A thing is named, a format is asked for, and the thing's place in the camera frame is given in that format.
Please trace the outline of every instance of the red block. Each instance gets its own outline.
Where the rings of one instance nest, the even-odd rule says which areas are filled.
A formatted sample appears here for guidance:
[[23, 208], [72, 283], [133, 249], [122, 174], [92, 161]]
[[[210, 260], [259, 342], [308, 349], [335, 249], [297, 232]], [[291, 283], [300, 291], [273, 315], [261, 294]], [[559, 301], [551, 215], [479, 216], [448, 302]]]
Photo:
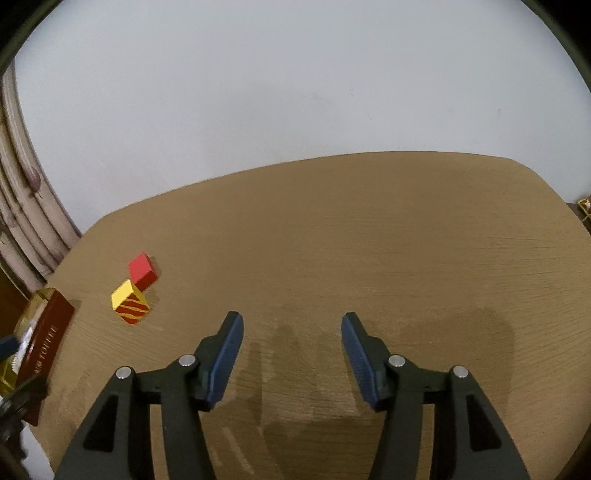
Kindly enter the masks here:
[[152, 262], [144, 252], [141, 252], [136, 259], [129, 262], [129, 279], [139, 291], [144, 291], [152, 283], [158, 280], [156, 270]]

